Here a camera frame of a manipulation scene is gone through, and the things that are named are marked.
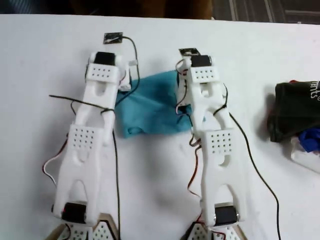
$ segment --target white surface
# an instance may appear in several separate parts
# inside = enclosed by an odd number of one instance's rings
[[[266,99],[276,83],[318,79],[320,26],[0,15],[1,239],[44,239],[60,223],[50,213],[55,187],[41,165],[59,150],[74,116],[70,102],[48,95],[81,99],[91,52],[122,48],[133,59],[128,41],[121,47],[102,46],[106,32],[124,32],[135,40],[141,77],[173,70],[179,48],[214,55],[229,90],[229,110],[247,132],[257,167],[278,195],[282,238],[319,239],[320,176],[290,161],[290,149],[271,143],[262,129]],[[151,234],[154,240],[176,240],[199,214],[199,199],[187,191],[195,164],[189,138],[190,133],[118,139],[124,240]],[[276,202],[250,164],[244,140],[238,144],[250,182],[249,219],[241,227],[249,240],[275,240]],[[115,159],[109,153],[100,206],[116,222]],[[191,187],[197,193],[200,175]]]

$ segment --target red wire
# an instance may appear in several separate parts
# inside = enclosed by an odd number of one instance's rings
[[[191,184],[193,183],[195,177],[196,177],[196,174],[197,174],[198,162],[199,162],[197,152],[198,152],[199,149],[201,149],[201,146],[198,146],[198,147],[195,149],[195,151],[194,151],[194,154],[195,154],[195,167],[194,167],[194,171],[193,171],[192,177],[190,178],[190,181],[189,181],[189,183],[188,183],[187,189],[188,189],[188,191],[189,191],[191,194],[193,194],[193,195],[201,198],[198,194],[194,193],[193,191],[191,191],[191,190],[189,189],[190,186],[191,186]]]

